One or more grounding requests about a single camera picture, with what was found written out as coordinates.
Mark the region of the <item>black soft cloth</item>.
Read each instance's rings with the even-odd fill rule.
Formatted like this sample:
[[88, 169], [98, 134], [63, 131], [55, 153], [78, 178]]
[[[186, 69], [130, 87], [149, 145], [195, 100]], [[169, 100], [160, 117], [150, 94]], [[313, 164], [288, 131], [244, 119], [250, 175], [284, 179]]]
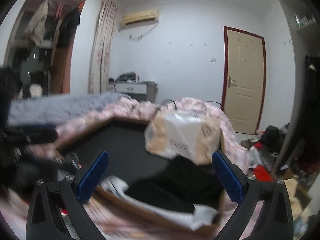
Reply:
[[186, 202], [208, 205], [216, 209], [220, 205], [223, 185], [216, 173], [208, 172], [182, 156], [169, 161], [159, 174], [142, 180], [153, 183]]

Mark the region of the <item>pink plaid quilt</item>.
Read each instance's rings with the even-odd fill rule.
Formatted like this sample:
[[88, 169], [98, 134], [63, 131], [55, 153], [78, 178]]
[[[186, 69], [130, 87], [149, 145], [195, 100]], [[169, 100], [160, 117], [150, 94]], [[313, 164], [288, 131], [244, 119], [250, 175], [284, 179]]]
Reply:
[[[234, 128], [223, 111], [211, 103], [182, 98], [167, 106], [121, 98], [118, 102], [92, 110], [57, 127], [58, 138], [49, 144], [31, 145], [28, 150], [39, 157], [52, 159], [62, 145], [82, 132], [112, 118], [150, 121], [145, 148], [152, 156], [172, 159], [178, 155], [196, 163], [210, 164], [212, 150], [219, 145], [230, 161], [243, 172], [249, 170], [248, 150], [236, 141]], [[97, 199], [85, 205], [90, 217], [109, 239], [199, 239], [194, 233], [169, 230], [163, 226]]]

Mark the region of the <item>grey blanket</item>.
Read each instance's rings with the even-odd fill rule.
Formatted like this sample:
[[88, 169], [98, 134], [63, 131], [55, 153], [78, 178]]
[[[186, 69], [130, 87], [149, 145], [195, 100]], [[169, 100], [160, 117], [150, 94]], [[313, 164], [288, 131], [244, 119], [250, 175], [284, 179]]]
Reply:
[[102, 111], [108, 104], [120, 98], [129, 98], [123, 93], [105, 92], [86, 95], [51, 95], [11, 102], [8, 124], [63, 124], [90, 111]]

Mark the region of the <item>clutter pile on floor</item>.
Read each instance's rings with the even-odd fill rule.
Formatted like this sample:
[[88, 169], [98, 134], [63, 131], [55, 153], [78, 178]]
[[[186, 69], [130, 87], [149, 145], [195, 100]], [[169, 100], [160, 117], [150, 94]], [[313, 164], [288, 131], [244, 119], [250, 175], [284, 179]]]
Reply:
[[[271, 170], [279, 157], [289, 125], [287, 123], [281, 128], [270, 125], [264, 131], [259, 130], [258, 135], [248, 135], [240, 141], [240, 145], [249, 151], [251, 169], [255, 170], [263, 181], [271, 179]], [[282, 171], [289, 193], [293, 220], [307, 221], [311, 216], [309, 209], [311, 197], [299, 185], [298, 175], [294, 174], [290, 167], [286, 166]]]

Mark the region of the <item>white cloth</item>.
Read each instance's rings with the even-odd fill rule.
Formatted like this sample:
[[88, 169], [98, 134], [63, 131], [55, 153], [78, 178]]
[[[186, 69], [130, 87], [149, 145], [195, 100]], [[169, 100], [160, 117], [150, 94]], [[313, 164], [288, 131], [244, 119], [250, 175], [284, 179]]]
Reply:
[[129, 186], [116, 176], [108, 176], [97, 191], [124, 210], [172, 229], [210, 227], [219, 214], [214, 207], [183, 201], [146, 180]]

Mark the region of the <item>open closet with clothes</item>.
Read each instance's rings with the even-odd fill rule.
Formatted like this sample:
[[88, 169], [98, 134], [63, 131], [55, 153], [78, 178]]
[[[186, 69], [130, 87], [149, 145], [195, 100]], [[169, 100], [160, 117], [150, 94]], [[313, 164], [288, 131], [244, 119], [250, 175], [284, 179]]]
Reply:
[[43, 95], [70, 93], [75, 33], [85, 0], [23, 0], [1, 27], [1, 66], [10, 66], [25, 86]]

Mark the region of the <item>cardboard box with black foam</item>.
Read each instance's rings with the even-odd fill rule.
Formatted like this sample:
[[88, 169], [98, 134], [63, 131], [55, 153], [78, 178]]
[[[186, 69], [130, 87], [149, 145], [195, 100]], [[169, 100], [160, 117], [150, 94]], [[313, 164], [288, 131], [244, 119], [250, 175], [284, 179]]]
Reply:
[[[109, 154], [109, 165], [102, 179], [115, 175], [127, 183], [154, 176], [168, 164], [167, 159], [150, 155], [145, 150], [144, 131], [148, 121], [112, 118], [100, 124], [95, 124], [73, 139], [56, 146], [55, 152], [63, 157], [67, 153], [78, 155], [80, 164], [89, 164], [101, 152]], [[142, 210], [117, 198], [111, 191], [105, 191], [98, 186], [91, 199], [98, 200], [103, 205], [117, 207], [120, 211], [133, 215], [133, 218], [143, 218], [153, 224], [161, 225], [171, 230], [190, 231], [174, 222], [156, 215], [154, 212]], [[201, 235], [211, 235], [220, 223], [220, 214], [214, 217], [213, 223], [204, 225], [193, 231]]]

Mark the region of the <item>floral curtain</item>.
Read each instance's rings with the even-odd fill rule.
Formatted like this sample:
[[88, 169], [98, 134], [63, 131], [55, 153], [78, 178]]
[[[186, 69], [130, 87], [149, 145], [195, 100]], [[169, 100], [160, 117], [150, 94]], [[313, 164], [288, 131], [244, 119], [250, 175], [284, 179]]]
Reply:
[[89, 69], [88, 92], [90, 94], [100, 94], [107, 89], [117, 9], [117, 4], [113, 0], [105, 0], [100, 9]]

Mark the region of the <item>white plastic bag green print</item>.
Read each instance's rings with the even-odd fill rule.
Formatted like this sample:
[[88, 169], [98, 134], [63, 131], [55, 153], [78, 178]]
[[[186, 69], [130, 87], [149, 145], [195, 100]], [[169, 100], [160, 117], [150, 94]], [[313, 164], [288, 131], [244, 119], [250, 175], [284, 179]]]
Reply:
[[174, 159], [182, 156], [196, 165], [212, 163], [220, 148], [218, 118], [193, 112], [158, 112], [145, 130], [145, 149], [150, 154]]

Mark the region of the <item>white bedside desk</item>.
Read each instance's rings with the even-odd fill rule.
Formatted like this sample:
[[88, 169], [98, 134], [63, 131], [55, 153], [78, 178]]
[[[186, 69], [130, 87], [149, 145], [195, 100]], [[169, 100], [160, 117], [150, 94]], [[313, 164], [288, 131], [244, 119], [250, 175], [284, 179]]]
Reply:
[[109, 82], [107, 91], [129, 95], [137, 101], [154, 103], [157, 95], [157, 84], [154, 82]]

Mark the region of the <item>beige wooden door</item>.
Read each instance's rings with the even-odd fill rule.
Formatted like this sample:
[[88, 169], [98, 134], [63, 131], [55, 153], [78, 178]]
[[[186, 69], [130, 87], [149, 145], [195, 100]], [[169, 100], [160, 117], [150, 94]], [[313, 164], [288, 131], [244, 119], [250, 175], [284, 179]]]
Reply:
[[262, 36], [224, 26], [225, 70], [221, 108], [237, 133], [255, 134], [266, 89]]

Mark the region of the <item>white wardrobe with sliding door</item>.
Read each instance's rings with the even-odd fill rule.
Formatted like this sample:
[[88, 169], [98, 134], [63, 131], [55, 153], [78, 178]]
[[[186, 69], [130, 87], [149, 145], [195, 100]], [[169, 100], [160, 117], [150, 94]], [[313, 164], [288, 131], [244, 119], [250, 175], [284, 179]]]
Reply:
[[295, 96], [289, 130], [274, 171], [319, 171], [319, 9], [311, 0], [279, 0], [291, 35]]

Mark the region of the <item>wall air conditioner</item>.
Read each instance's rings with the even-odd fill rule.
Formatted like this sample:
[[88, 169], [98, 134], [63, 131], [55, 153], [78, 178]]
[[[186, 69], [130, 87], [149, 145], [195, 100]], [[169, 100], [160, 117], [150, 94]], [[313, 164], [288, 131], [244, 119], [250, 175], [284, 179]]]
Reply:
[[159, 11], [157, 9], [149, 9], [124, 15], [121, 19], [121, 24], [123, 26], [129, 26], [142, 22], [153, 22], [158, 19]]

